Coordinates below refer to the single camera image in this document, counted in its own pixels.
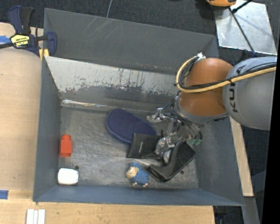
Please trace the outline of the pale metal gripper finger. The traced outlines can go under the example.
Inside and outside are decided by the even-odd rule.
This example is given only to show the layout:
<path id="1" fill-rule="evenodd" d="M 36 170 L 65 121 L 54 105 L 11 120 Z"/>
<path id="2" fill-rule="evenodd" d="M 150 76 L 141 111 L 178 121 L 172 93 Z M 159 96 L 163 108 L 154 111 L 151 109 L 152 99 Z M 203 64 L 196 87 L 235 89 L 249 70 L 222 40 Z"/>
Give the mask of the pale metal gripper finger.
<path id="1" fill-rule="evenodd" d="M 156 144 L 155 153 L 163 154 L 171 148 L 171 137 L 160 138 Z"/>
<path id="2" fill-rule="evenodd" d="M 165 164 L 168 164 L 170 162 L 174 149 L 175 147 L 172 147 L 163 153 L 163 161 Z"/>

